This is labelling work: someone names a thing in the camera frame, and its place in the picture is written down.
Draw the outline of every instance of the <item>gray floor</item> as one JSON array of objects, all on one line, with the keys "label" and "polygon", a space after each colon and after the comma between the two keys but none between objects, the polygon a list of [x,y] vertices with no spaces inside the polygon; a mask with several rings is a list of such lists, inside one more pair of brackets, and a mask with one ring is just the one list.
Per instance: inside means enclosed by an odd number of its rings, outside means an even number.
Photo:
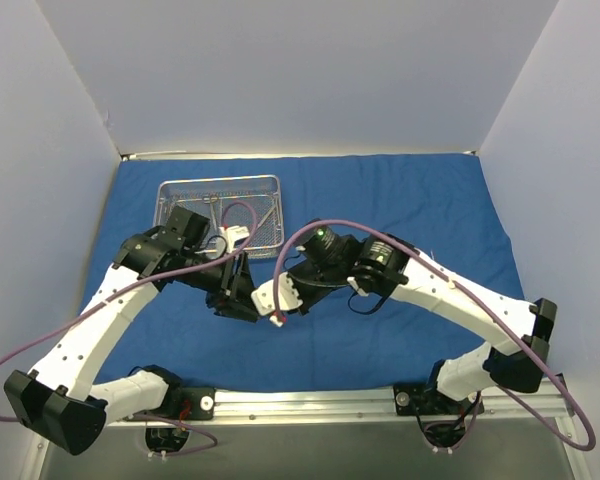
[{"label": "gray floor", "polygon": [[138,451],[142,429],[107,429],[78,457],[51,448],[41,478],[573,478],[559,441],[533,419],[480,421],[472,438],[452,456],[428,450],[413,423],[218,426],[208,430],[218,436],[220,446],[163,464],[158,459],[148,461]]}]

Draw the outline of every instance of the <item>blue cloth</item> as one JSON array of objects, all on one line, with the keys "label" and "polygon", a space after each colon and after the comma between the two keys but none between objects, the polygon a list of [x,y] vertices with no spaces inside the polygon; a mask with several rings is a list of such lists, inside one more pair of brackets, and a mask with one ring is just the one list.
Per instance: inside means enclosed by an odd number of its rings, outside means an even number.
[{"label": "blue cloth", "polygon": [[[279,160],[131,161],[120,164],[89,268],[84,303],[129,236],[152,224],[166,180],[274,174],[280,178],[287,238],[315,218],[344,218],[390,232],[488,288],[522,298],[509,238],[477,157],[374,155]],[[348,233],[336,227],[336,231]],[[353,232],[358,238],[366,235]],[[256,285],[273,260],[254,261]],[[220,318],[204,293],[172,284],[137,317],[97,381],[156,364],[187,384],[243,391],[363,389],[425,380],[437,360],[482,343],[434,314],[388,301],[375,315],[349,311],[338,291],[278,329]],[[356,307],[370,306],[356,298]]]}]

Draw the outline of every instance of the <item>wire mesh tray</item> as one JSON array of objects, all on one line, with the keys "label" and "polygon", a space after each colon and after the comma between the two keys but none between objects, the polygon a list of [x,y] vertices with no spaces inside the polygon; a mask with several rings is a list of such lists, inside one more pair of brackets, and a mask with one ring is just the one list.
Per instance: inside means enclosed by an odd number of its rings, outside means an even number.
[{"label": "wire mesh tray", "polygon": [[[154,225],[163,225],[176,205],[211,220],[211,228],[203,245],[219,233],[223,209],[235,200],[250,204],[258,215],[258,232],[245,249],[249,258],[276,257],[284,243],[280,180],[275,175],[253,177],[204,178],[164,182],[158,189]],[[240,207],[232,208],[225,223],[229,226],[251,226],[251,214]],[[222,240],[211,240],[207,254],[224,246]]]}]

